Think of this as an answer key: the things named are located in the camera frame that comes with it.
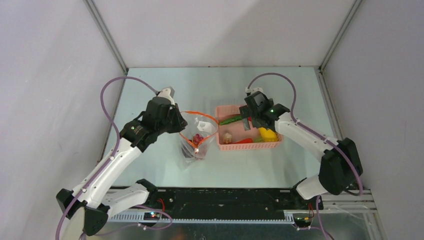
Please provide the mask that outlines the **pink plastic basket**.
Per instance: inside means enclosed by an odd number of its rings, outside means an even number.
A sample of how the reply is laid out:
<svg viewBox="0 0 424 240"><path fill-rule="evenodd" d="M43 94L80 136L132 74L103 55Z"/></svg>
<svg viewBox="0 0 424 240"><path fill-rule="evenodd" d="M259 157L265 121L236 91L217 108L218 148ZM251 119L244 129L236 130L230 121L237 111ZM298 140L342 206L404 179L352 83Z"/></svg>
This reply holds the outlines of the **pink plastic basket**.
<svg viewBox="0 0 424 240"><path fill-rule="evenodd" d="M264 128L244 128L238 105L219 105L215 108L218 120L216 143L221 151L271 149L278 147L284 137Z"/></svg>

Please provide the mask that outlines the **yellow mango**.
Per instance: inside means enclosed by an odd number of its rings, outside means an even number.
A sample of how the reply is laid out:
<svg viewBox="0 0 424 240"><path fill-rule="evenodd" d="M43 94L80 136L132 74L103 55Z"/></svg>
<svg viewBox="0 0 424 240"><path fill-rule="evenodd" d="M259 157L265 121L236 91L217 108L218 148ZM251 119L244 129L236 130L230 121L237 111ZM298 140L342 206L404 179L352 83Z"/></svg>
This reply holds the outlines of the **yellow mango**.
<svg viewBox="0 0 424 240"><path fill-rule="evenodd" d="M271 129L266 129L264 127L260 127L258 129L260 137L264 142L278 142L279 136L277 133L272 131Z"/></svg>

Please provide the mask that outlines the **clear zip bag orange zipper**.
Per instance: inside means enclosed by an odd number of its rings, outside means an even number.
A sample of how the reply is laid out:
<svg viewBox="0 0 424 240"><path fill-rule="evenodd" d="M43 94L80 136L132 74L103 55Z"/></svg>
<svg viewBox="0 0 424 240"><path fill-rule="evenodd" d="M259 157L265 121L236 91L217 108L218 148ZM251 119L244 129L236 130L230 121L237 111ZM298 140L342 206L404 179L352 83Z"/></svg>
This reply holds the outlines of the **clear zip bag orange zipper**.
<svg viewBox="0 0 424 240"><path fill-rule="evenodd" d="M197 158L185 158L186 161L192 163L197 160L204 160L218 132L219 123L217 119L209 114L198 111L182 111L181 115L187 121L187 126L179 133L180 146L185 144L197 148ZM192 137L195 134L200 134L204 137L198 146L195 146L192 142Z"/></svg>

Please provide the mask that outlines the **red grape bunch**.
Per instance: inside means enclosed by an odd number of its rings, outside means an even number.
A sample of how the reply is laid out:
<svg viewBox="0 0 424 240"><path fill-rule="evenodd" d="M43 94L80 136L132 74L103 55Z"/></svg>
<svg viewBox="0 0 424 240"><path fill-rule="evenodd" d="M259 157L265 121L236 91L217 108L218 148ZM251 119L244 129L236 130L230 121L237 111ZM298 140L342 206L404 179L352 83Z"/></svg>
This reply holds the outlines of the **red grape bunch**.
<svg viewBox="0 0 424 240"><path fill-rule="evenodd" d="M193 135L191 139L192 143L195 146L198 146L203 140L204 140L204 137L200 135L199 133L196 133L195 135Z"/></svg>

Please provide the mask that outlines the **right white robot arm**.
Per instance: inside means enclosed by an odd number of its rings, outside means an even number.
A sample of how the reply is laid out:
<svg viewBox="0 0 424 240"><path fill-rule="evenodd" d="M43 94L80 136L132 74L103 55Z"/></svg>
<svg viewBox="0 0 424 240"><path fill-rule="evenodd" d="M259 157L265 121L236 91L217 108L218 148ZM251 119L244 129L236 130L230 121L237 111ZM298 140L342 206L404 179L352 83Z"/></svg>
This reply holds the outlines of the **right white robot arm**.
<svg viewBox="0 0 424 240"><path fill-rule="evenodd" d="M281 104L274 104L261 88L246 89L245 105L239 108L245 130L264 128L287 137L308 150L319 162L319 172L293 186L291 204L304 209L311 199L325 193L339 195L360 181L363 167L356 144L319 133L304 125Z"/></svg>

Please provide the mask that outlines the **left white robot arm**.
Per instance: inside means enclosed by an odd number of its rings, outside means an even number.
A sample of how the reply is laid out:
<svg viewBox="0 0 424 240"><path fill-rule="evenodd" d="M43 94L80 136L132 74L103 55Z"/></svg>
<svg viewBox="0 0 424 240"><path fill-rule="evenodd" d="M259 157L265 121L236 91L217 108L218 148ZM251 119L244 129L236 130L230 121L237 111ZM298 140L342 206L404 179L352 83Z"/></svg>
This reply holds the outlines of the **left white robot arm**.
<svg viewBox="0 0 424 240"><path fill-rule="evenodd" d="M177 103L170 96L157 95L146 110L128 122L117 134L117 142L109 155L73 190L61 189L56 199L62 209L55 238L79 239L81 234L97 234L114 215L136 205L153 208L158 194L152 184L136 182L126 194L104 197L115 180L163 133L179 133L185 129Z"/></svg>

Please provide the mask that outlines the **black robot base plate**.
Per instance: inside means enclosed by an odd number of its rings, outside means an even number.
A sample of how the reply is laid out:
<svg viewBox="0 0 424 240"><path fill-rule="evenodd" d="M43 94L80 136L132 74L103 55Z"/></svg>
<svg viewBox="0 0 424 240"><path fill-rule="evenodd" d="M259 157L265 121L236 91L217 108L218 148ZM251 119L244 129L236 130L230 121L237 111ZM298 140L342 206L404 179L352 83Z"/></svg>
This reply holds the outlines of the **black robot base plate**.
<svg viewBox="0 0 424 240"><path fill-rule="evenodd" d="M144 206L177 217L276 219L289 211L323 210L320 200L301 198L289 188L159 187Z"/></svg>

